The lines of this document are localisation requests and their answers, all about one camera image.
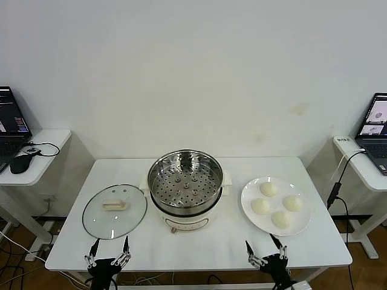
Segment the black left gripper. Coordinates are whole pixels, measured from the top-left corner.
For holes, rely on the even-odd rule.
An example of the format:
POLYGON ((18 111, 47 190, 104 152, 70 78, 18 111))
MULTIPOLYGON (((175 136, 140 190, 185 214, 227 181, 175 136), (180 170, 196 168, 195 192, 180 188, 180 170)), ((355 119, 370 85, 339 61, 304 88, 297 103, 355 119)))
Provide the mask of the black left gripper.
POLYGON ((87 264, 88 273, 91 278, 86 281, 91 283, 90 290, 110 289, 111 285, 115 290, 118 290, 117 282, 114 276, 121 271, 121 266, 125 266, 131 259, 129 250, 129 239, 125 237, 122 253, 115 259, 98 259, 95 261, 100 239, 98 238, 91 246, 89 254, 84 255, 87 264))

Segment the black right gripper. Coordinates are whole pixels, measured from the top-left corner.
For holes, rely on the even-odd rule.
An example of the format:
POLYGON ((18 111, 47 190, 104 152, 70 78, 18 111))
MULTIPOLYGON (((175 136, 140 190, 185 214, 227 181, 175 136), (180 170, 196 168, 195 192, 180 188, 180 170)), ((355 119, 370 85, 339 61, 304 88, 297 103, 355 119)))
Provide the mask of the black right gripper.
POLYGON ((273 234, 270 234, 270 237, 276 248, 278 249, 278 253, 260 258, 254 254, 250 244, 245 241, 248 254, 248 262, 249 264, 251 264, 251 266, 255 268, 260 268, 262 272, 271 275, 275 283, 273 289, 285 290, 291 288, 293 285, 293 281, 287 271, 287 246, 283 245, 280 240, 273 234))

